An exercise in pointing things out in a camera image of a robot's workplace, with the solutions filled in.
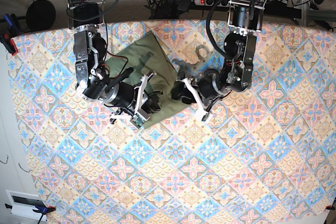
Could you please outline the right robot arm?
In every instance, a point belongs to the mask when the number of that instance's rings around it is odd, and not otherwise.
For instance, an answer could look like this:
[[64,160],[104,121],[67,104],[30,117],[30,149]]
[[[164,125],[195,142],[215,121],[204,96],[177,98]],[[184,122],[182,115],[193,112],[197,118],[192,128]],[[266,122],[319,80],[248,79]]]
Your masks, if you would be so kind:
[[[119,0],[114,0],[114,7]],[[66,14],[69,28],[75,31],[76,91],[87,101],[100,101],[117,111],[111,114],[110,123],[116,120],[128,120],[140,129],[150,119],[150,115],[158,112],[159,98],[157,93],[147,93],[148,81],[155,75],[151,71],[144,74],[140,83],[125,82],[134,71],[132,67],[123,67],[115,77],[110,76],[110,69],[105,64],[108,43],[98,32],[104,21],[104,15],[111,7],[104,8],[104,0],[67,0]]]

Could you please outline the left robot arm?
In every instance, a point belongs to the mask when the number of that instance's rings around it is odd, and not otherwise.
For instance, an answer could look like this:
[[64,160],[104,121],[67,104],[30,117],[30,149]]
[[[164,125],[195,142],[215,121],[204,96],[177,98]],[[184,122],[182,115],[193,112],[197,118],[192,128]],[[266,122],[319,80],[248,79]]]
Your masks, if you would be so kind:
[[[206,33],[213,48],[224,57],[221,71],[207,69],[199,77],[180,76],[171,91],[174,100],[185,104],[196,103],[196,113],[205,122],[211,118],[211,109],[231,91],[242,92],[250,87],[256,32],[262,30],[263,13],[267,0],[215,0],[206,19]],[[229,7],[228,25],[232,29],[223,47],[216,43],[210,29],[215,8],[225,3]]]

